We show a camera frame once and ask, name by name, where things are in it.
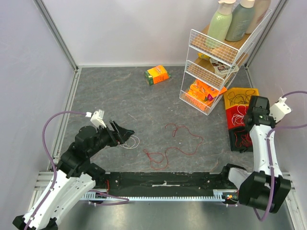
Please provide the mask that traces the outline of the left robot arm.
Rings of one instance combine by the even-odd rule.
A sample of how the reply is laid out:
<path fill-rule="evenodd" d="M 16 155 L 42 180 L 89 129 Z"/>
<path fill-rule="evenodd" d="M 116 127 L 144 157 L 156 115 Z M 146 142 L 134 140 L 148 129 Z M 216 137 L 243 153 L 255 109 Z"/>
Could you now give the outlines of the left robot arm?
<path fill-rule="evenodd" d="M 43 194 L 24 214 L 15 217 L 19 230 L 56 230 L 68 212 L 91 189 L 105 184 L 106 171 L 91 162 L 91 157 L 105 147 L 124 144 L 134 131 L 115 121 L 107 126 L 83 126 L 56 166 L 54 175 Z"/>

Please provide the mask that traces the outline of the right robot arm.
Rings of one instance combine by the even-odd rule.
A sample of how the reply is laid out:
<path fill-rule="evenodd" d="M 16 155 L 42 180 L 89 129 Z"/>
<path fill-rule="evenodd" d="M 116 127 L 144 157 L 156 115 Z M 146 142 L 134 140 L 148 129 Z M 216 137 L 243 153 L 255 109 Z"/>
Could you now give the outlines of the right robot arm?
<path fill-rule="evenodd" d="M 291 182 L 283 177 L 277 162 L 274 135 L 276 124 L 292 110 L 282 96 L 273 105 L 266 97 L 253 95 L 244 116 L 246 131 L 252 141 L 254 168 L 247 173 L 243 167 L 227 164 L 220 176 L 224 188 L 238 189 L 241 205 L 277 213 L 291 190 Z"/>

